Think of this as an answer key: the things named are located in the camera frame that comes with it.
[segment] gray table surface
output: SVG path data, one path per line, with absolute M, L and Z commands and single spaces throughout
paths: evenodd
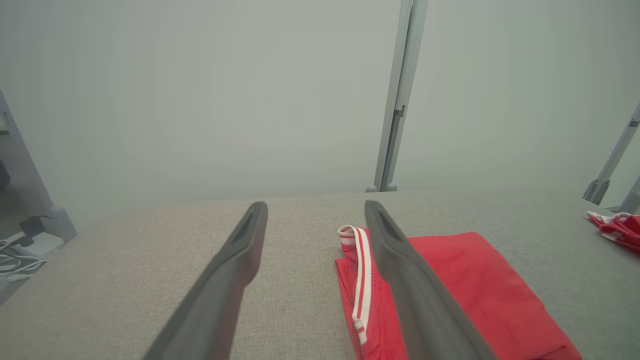
M 354 359 L 333 260 L 340 225 L 382 202 L 407 236 L 475 231 L 520 273 L 585 359 L 640 354 L 640 259 L 582 218 L 608 213 L 540 189 L 266 199 L 258 275 L 232 357 Z M 251 202 L 140 209 L 80 234 L 0 307 L 6 359 L 141 357 Z

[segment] red and white cloth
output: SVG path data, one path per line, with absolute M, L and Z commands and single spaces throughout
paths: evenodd
M 338 230 L 342 305 L 358 359 L 406 359 L 389 285 L 371 253 L 367 229 Z M 540 299 L 476 233 L 410 238 L 495 355 L 503 360 L 582 359 Z
M 640 217 L 629 213 L 617 213 L 606 217 L 592 211 L 585 216 L 600 229 L 603 238 L 640 255 Z

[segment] folded red garment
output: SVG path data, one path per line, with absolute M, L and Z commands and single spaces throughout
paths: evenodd
M 612 217 L 587 211 L 590 219 L 600 229 L 600 234 L 618 245 L 640 255 L 640 217 L 629 213 L 617 213 Z
M 406 359 L 389 285 L 370 251 L 367 229 L 339 230 L 342 305 L 358 359 Z M 503 360 L 582 359 L 567 335 L 507 261 L 476 233 L 410 238 L 484 340 Z

